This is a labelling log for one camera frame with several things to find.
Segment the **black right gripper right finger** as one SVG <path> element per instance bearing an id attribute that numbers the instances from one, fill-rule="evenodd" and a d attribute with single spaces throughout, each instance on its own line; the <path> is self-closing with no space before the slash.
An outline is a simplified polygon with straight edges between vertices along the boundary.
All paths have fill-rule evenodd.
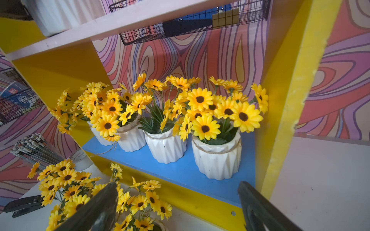
<path id="1" fill-rule="evenodd" d="M 240 182 L 238 195 L 248 231 L 300 231 L 295 223 L 248 182 Z"/>

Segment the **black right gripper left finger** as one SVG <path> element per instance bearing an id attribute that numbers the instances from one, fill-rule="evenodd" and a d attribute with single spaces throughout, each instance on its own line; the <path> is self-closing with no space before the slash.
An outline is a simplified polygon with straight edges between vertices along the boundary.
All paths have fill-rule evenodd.
<path id="1" fill-rule="evenodd" d="M 117 184 L 111 182 L 57 230 L 111 231 L 116 220 L 117 203 Z"/>

